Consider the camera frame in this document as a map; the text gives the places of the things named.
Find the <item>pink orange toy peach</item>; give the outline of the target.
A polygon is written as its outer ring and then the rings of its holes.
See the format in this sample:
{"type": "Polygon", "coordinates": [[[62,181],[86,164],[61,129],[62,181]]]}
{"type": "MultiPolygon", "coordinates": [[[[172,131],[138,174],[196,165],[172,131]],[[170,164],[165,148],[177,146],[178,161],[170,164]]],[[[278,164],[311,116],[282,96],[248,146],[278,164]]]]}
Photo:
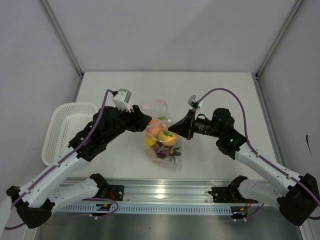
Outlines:
{"type": "Polygon", "coordinates": [[[158,119],[152,119],[146,129],[146,132],[151,137],[156,137],[162,131],[163,125],[158,119]]]}

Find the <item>white green toy cabbage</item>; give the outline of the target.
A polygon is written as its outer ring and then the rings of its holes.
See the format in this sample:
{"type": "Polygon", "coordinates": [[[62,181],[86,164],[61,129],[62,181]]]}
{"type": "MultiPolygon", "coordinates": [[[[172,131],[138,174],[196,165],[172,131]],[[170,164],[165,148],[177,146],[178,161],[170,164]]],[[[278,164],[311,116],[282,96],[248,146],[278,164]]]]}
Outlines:
{"type": "Polygon", "coordinates": [[[157,118],[159,121],[165,121],[166,120],[166,117],[165,116],[160,116],[157,118]]]}

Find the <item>yellow toy pear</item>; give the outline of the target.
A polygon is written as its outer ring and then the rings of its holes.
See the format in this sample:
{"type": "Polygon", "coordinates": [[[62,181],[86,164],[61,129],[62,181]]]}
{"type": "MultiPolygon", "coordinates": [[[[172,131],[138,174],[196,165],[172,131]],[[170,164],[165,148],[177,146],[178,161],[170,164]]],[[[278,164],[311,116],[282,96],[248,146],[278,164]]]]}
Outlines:
{"type": "Polygon", "coordinates": [[[149,136],[145,136],[143,141],[144,141],[145,145],[149,148],[152,148],[157,142],[157,140],[155,138],[149,137],[149,136]]]}

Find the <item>clear zip top bag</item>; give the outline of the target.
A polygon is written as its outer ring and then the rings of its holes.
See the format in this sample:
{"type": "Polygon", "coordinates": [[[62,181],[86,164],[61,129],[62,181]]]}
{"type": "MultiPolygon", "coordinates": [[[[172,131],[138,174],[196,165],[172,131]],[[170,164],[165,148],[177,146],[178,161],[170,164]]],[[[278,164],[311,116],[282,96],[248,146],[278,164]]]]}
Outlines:
{"type": "Polygon", "coordinates": [[[153,100],[140,107],[142,113],[151,117],[144,130],[144,147],[148,158],[159,167],[179,172],[182,169],[182,140],[169,131],[173,121],[164,100],[153,100]]]}

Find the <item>red toy apple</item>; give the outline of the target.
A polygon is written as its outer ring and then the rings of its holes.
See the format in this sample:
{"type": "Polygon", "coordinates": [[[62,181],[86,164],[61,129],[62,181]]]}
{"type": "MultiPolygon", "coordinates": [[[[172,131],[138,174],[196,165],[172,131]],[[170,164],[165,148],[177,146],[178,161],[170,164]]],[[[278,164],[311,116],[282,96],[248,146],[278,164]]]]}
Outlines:
{"type": "Polygon", "coordinates": [[[161,142],[156,142],[152,146],[152,150],[155,152],[157,158],[166,159],[173,156],[173,147],[163,145],[161,142]]]}

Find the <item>orange toy pineapple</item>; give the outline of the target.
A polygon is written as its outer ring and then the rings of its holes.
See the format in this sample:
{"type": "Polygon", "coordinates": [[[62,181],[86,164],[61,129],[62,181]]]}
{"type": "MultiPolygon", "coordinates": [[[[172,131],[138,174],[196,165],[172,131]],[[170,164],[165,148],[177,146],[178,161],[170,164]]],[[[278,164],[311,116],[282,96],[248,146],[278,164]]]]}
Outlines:
{"type": "Polygon", "coordinates": [[[182,155],[181,148],[180,147],[175,147],[175,148],[172,148],[170,150],[168,156],[165,157],[165,160],[167,162],[176,164],[177,161],[178,161],[178,157],[181,156],[181,155],[182,155]]]}

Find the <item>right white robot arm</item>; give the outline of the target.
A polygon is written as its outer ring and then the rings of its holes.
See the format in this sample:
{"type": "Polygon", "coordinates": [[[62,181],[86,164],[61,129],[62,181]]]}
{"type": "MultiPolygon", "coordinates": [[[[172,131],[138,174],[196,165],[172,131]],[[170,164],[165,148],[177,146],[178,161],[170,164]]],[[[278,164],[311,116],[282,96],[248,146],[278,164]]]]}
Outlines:
{"type": "Polygon", "coordinates": [[[224,155],[236,160],[263,177],[265,183],[256,183],[247,177],[228,189],[234,202],[253,199],[272,206],[296,226],[311,219],[320,205],[317,180],[311,174],[300,175],[283,165],[271,162],[254,148],[244,135],[234,128],[234,118],[226,108],[217,108],[211,119],[195,117],[189,110],[186,116],[169,127],[169,131],[190,140],[194,134],[217,138],[216,146],[224,155]]]}

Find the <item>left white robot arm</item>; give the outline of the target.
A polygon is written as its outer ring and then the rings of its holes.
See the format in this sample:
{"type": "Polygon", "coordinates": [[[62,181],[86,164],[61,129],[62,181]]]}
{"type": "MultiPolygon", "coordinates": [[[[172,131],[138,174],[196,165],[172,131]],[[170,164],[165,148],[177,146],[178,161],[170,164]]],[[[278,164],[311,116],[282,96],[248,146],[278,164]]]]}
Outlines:
{"type": "Polygon", "coordinates": [[[99,173],[66,188],[59,188],[73,172],[89,164],[107,145],[125,131],[143,132],[152,117],[138,105],[130,111],[104,106],[83,130],[70,140],[65,153],[29,183],[11,186],[6,194],[12,200],[22,223],[30,229],[44,224],[57,210],[81,200],[110,199],[110,185],[99,173]]]}

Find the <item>aluminium mounting rail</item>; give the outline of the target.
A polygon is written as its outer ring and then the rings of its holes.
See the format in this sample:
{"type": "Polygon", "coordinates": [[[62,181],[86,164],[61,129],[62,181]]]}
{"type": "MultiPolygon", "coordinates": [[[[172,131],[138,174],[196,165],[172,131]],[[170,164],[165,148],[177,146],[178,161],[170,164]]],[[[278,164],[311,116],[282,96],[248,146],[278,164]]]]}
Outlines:
{"type": "MultiPolygon", "coordinates": [[[[272,205],[277,198],[284,197],[296,182],[287,177],[276,177],[276,183],[266,180],[247,179],[237,188],[244,197],[257,197],[260,202],[272,205]]],[[[183,180],[183,179],[121,179],[108,178],[110,185],[123,185],[122,204],[146,205],[206,205],[213,204],[208,192],[213,187],[226,188],[227,180],[183,180]]]]}

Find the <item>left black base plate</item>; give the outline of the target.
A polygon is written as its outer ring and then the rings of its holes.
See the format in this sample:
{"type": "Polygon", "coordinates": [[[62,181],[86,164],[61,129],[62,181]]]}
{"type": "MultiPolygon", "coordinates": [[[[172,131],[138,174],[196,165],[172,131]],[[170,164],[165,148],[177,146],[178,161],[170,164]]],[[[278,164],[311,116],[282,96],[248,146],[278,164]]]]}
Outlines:
{"type": "Polygon", "coordinates": [[[106,198],[116,202],[122,202],[125,194],[124,185],[110,185],[108,187],[106,198]]]}

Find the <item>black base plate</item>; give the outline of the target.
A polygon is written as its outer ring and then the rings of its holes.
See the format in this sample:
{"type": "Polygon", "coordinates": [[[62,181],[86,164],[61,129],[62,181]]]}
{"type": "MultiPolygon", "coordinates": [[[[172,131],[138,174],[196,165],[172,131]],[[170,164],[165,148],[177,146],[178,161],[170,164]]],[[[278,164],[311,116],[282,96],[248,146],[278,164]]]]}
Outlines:
{"type": "Polygon", "coordinates": [[[232,187],[212,187],[208,192],[212,196],[214,203],[226,204],[249,204],[249,200],[244,198],[237,188],[232,187]]]}
{"type": "Polygon", "coordinates": [[[106,198],[116,202],[122,202],[125,194],[124,185],[110,185],[108,187],[106,198]]]}

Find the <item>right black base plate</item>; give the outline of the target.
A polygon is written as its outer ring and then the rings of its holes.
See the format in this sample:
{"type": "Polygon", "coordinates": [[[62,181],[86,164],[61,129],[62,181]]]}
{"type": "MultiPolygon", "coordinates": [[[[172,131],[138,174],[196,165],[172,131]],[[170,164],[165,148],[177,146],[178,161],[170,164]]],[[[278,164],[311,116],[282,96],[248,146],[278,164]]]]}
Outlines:
{"type": "Polygon", "coordinates": [[[212,187],[208,192],[212,196],[214,203],[226,204],[249,204],[249,200],[244,198],[237,188],[232,187],[212,187]]]}

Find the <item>left aluminium frame post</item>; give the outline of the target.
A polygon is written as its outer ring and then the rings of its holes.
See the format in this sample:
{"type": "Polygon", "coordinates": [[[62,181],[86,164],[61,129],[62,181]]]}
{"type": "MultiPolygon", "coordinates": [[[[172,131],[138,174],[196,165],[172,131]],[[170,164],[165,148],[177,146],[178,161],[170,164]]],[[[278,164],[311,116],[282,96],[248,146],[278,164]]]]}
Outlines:
{"type": "Polygon", "coordinates": [[[82,79],[84,72],[82,71],[76,56],[69,44],[69,41],[67,40],[67,37],[57,19],[55,16],[55,13],[49,3],[48,0],[38,0],[39,5],[42,8],[42,11],[44,12],[49,24],[51,25],[58,41],[60,42],[60,45],[62,46],[67,58],[69,59],[73,69],[75,70],[77,76],[82,79]]]}

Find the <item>aluminium frame post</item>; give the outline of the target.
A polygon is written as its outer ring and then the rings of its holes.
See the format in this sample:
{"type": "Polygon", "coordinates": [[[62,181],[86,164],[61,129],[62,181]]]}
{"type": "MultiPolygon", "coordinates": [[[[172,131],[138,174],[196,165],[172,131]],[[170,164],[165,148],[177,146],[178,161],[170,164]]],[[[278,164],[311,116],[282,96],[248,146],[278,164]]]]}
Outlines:
{"type": "Polygon", "coordinates": [[[281,25],[280,30],[275,36],[274,41],[272,42],[270,48],[267,51],[266,56],[264,57],[262,63],[260,64],[257,72],[255,73],[255,77],[257,80],[261,78],[263,75],[264,71],[272,61],[273,57],[276,55],[279,47],[281,46],[282,42],[284,41],[286,35],[290,31],[291,27],[293,26],[296,18],[298,17],[299,13],[303,9],[306,0],[296,0],[294,2],[293,7],[289,11],[287,17],[285,18],[285,21],[281,25]]]}
{"type": "Polygon", "coordinates": [[[69,41],[67,40],[67,37],[57,19],[55,16],[55,13],[49,3],[48,0],[38,0],[39,5],[42,8],[42,11],[44,12],[49,24],[51,25],[58,41],[60,42],[60,45],[62,46],[67,58],[69,59],[73,69],[75,70],[77,76],[82,79],[84,72],[82,71],[76,56],[69,44],[69,41]]]}

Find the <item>right aluminium frame post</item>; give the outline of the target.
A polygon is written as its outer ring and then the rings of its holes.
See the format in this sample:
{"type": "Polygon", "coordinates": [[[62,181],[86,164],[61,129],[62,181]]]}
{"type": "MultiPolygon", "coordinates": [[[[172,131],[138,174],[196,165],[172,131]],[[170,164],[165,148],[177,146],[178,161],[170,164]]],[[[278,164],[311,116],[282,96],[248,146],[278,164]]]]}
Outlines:
{"type": "Polygon", "coordinates": [[[285,21],[281,25],[280,30],[275,36],[274,41],[272,42],[270,48],[267,51],[266,56],[264,57],[262,63],[260,64],[257,72],[255,73],[255,77],[257,80],[261,78],[263,75],[264,71],[272,61],[273,57],[276,55],[279,47],[281,46],[282,42],[284,41],[286,35],[290,31],[291,27],[293,26],[296,18],[298,17],[299,13],[303,9],[306,0],[296,0],[294,2],[293,7],[289,11],[287,17],[285,18],[285,21]]]}

